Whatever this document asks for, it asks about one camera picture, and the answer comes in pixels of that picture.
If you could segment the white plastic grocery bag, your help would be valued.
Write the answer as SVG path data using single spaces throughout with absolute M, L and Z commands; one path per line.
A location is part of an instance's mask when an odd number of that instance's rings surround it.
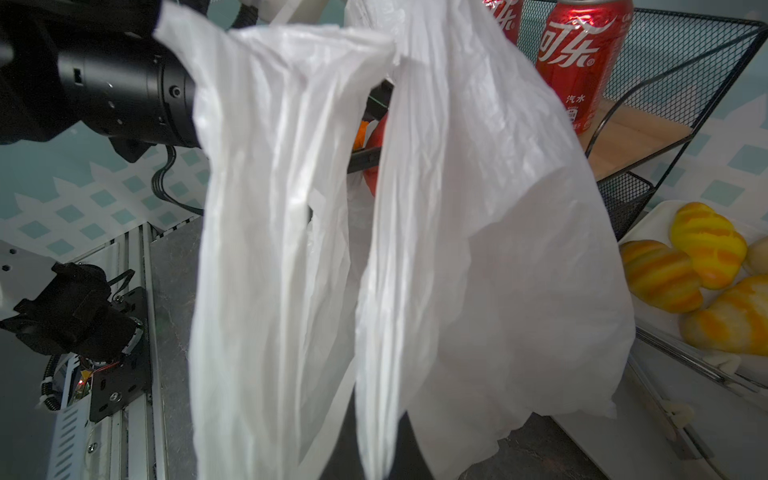
M 635 322 L 563 106 L 478 1 L 225 31 L 166 2 L 211 173 L 189 348 L 201 479 L 318 477 L 337 391 L 364 475 L 411 422 L 455 479 L 532 414 L 612 418 Z

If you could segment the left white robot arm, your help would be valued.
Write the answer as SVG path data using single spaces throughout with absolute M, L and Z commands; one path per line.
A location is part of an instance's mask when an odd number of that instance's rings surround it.
M 78 122 L 136 162 L 196 148 L 195 84 L 153 32 L 159 1 L 4 1 L 1 142 L 48 142 Z

